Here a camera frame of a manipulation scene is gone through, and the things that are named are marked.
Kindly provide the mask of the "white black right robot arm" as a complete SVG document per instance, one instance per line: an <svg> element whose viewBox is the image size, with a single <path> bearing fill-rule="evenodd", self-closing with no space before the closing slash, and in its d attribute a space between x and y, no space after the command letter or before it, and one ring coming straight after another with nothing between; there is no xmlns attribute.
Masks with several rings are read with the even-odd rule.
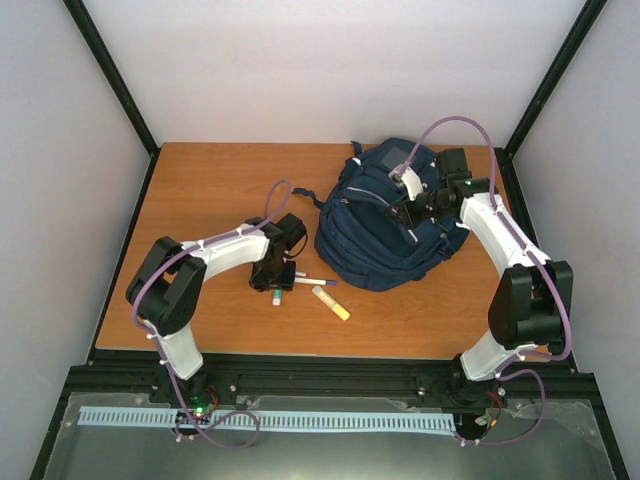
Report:
<svg viewBox="0 0 640 480"><path fill-rule="evenodd" d="M500 277L488 330L459 356L454 389L501 380L509 365L528 356L566 359L573 346L571 267L552 261L526 236L497 193L494 177L474 176L463 150L440 152L433 166L435 187L423 183L409 162L391 170L389 177L403 194L387 208L387 216L407 227L456 216L478 238Z"/></svg>

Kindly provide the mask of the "navy blue student backpack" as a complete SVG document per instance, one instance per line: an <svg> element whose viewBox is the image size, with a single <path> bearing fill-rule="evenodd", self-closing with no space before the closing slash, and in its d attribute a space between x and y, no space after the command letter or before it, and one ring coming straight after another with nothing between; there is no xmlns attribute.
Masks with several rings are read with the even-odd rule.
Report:
<svg viewBox="0 0 640 480"><path fill-rule="evenodd" d="M314 248L319 257L346 283L383 292L410 281L457 253L470 231L454 216L427 220L414 229L389 219L385 210L401 198L389 173L409 156L414 143L388 138L345 161L327 199L296 188L295 195L312 199L320 210Z"/></svg>

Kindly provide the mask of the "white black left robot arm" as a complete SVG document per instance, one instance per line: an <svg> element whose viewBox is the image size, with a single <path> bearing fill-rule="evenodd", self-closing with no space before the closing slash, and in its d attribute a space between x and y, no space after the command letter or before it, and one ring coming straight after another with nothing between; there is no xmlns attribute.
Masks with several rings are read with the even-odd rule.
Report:
<svg viewBox="0 0 640 480"><path fill-rule="evenodd" d="M197 402L208 390L191 328L204 283L250 264L252 289L290 291L296 278L291 252L307 240L302 220L287 214L276 223L254 218L204 240L179 243L162 237L152 245L127 287L126 300L134 323L147 332L161 364L175 375L172 388L184 401Z"/></svg>

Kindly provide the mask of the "green white glue stick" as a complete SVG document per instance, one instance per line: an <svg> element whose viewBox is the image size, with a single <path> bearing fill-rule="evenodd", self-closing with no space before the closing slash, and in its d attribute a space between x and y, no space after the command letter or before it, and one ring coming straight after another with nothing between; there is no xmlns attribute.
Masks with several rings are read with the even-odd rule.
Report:
<svg viewBox="0 0 640 480"><path fill-rule="evenodd" d="M272 296L272 304L274 306L280 306L282 302L283 291L280 289L276 289L273 291Z"/></svg>

